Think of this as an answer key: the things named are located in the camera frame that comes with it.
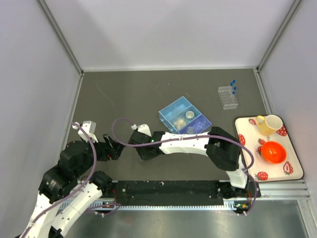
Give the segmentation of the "light blue drawer box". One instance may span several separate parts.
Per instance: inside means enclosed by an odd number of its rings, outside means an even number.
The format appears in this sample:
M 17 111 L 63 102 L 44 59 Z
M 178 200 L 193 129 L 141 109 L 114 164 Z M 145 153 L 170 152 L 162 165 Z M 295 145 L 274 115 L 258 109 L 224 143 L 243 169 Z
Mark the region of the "light blue drawer box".
M 191 103 L 184 97 L 180 97 L 179 99 L 175 100 L 162 110 L 158 112 L 159 119 L 161 121 L 168 121 L 175 117 L 177 114 L 185 110 L 187 107 L 189 107 Z

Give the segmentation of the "clear bag of corks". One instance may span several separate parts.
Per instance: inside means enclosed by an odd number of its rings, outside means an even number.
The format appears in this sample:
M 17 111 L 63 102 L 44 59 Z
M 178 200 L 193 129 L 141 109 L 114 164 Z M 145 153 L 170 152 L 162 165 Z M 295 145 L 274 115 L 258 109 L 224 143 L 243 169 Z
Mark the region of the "clear bag of corks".
M 177 119 L 175 122 L 174 122 L 174 127 L 177 129 L 177 130 L 180 130 L 182 129 L 185 125 L 186 125 L 186 120 L 184 118 L 179 118 Z

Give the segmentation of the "glass stoppered bottle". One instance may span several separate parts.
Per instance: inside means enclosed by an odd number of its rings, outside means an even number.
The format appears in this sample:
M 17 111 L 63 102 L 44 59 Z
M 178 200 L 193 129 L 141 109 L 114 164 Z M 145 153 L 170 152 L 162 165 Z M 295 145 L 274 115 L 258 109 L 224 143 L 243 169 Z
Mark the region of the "glass stoppered bottle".
M 187 127 L 187 134 L 194 134 L 195 129 L 192 126 Z

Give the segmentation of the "clear glass beaker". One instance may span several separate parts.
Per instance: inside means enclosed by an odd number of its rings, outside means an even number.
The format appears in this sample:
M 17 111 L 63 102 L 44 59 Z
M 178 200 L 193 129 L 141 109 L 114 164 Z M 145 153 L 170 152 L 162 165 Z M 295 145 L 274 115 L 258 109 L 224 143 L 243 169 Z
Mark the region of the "clear glass beaker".
M 200 118 L 196 122 L 196 129 L 197 130 L 205 130 L 208 127 L 208 121 L 205 118 Z

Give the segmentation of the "clear test tube rack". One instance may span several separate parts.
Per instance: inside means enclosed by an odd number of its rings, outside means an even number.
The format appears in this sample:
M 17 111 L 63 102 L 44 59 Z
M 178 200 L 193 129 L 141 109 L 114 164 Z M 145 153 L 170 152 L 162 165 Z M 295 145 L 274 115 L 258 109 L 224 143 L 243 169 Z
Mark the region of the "clear test tube rack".
M 218 88 L 218 95 L 224 110 L 235 109 L 238 107 L 238 102 L 235 95 L 232 95 L 234 86 L 223 86 Z

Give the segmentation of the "clear plastic funnel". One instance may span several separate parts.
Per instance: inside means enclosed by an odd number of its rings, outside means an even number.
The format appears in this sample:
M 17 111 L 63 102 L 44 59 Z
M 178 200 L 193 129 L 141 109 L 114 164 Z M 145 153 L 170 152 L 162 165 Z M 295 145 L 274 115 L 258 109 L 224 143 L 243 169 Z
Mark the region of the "clear plastic funnel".
M 178 113 L 181 113 L 183 110 L 186 109 L 186 105 L 185 104 L 180 104 L 178 106 L 175 106 L 174 109 L 171 111 L 171 113 L 173 115 L 177 115 Z

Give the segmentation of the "purple drawer box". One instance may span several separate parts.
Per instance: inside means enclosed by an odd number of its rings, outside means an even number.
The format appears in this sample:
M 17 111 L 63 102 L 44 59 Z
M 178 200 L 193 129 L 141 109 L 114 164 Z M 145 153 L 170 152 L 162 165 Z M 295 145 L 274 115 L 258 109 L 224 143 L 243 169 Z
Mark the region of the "purple drawer box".
M 211 122 L 204 116 L 200 115 L 194 120 L 190 121 L 182 129 L 179 134 L 200 134 L 211 126 Z

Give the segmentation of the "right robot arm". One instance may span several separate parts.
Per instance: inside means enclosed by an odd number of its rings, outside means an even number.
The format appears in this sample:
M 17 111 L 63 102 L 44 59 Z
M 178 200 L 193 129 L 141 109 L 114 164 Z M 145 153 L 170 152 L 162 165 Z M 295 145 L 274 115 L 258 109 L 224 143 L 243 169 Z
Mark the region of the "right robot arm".
M 129 141 L 135 146 L 141 160 L 148 161 L 159 155 L 198 154 L 208 157 L 214 165 L 226 171 L 232 192 L 243 196 L 249 191 L 247 175 L 240 158 L 241 144 L 220 127 L 200 134 L 173 134 L 164 131 L 148 133 L 136 129 Z

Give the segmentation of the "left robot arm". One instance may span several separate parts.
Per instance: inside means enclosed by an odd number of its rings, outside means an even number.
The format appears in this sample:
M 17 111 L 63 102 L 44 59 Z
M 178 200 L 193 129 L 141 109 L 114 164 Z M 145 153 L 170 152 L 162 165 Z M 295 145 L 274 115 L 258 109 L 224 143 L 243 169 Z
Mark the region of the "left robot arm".
M 94 160 L 119 158 L 124 146 L 107 134 L 103 138 L 104 142 L 95 142 L 94 148 L 83 140 L 67 144 L 60 153 L 58 164 L 43 175 L 37 203 L 22 238 L 63 238 L 84 212 L 93 210 L 91 204 L 96 199 L 115 196 L 112 179 L 97 171 L 76 191 L 75 199 L 58 212 L 70 192 L 78 186 L 78 178 L 93 166 Z

